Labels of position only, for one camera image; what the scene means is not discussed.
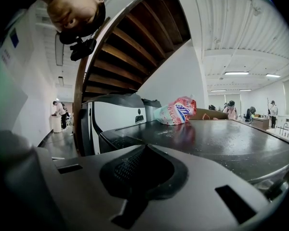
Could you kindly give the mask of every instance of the black countertop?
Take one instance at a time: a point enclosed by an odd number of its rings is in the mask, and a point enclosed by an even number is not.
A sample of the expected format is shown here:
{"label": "black countertop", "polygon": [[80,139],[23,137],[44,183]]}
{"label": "black countertop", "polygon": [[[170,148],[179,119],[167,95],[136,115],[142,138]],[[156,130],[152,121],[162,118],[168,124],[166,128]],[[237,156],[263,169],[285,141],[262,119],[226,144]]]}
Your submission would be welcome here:
{"label": "black countertop", "polygon": [[114,129],[101,136],[116,149],[152,144],[213,160],[251,183],[289,167],[289,142],[233,120],[157,121]]}

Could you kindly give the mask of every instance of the chip bag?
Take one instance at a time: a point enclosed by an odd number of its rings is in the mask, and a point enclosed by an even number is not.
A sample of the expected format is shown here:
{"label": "chip bag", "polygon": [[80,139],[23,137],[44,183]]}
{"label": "chip bag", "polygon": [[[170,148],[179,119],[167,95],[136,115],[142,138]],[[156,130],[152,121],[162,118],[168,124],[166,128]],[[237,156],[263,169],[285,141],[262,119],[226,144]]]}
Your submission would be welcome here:
{"label": "chip bag", "polygon": [[154,119],[166,125],[178,125],[188,121],[196,114],[196,101],[192,98],[181,97],[173,103],[154,111]]}

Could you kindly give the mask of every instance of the cardboard box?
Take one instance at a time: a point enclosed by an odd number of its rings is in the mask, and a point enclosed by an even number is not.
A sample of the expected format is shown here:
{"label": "cardboard box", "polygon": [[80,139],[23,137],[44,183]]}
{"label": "cardboard box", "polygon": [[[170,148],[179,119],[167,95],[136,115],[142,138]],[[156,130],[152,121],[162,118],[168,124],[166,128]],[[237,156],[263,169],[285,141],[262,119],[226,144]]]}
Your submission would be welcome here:
{"label": "cardboard box", "polygon": [[213,118],[217,118],[219,120],[228,120],[228,114],[220,112],[220,111],[197,108],[196,115],[190,117],[189,119],[190,120],[213,120]]}

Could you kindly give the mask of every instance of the floor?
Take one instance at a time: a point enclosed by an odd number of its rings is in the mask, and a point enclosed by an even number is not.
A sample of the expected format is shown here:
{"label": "floor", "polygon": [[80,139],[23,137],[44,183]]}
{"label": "floor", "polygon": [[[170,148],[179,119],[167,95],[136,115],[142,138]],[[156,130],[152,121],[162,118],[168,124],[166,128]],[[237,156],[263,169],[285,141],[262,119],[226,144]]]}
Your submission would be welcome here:
{"label": "floor", "polygon": [[47,148],[52,157],[63,157],[65,159],[78,157],[72,127],[61,133],[52,133],[45,141],[44,148]]}

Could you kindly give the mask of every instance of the white shirt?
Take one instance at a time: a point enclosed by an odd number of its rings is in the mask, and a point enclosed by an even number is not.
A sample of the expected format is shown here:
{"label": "white shirt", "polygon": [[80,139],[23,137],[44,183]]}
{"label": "white shirt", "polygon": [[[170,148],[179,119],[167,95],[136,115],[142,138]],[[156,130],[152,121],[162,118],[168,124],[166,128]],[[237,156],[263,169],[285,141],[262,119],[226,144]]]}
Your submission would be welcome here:
{"label": "white shirt", "polygon": [[271,116],[277,116],[278,115],[278,107],[274,104],[274,106],[272,106],[272,108],[270,109],[271,112]]}
{"label": "white shirt", "polygon": [[237,112],[236,112],[236,108],[233,108],[233,110],[231,111],[229,107],[226,107],[224,110],[223,110],[224,113],[228,114],[228,119],[237,119]]}
{"label": "white shirt", "polygon": [[63,106],[61,103],[57,102],[57,111],[56,111],[56,114],[59,114],[59,115],[64,115],[66,113],[66,111],[63,109]]}

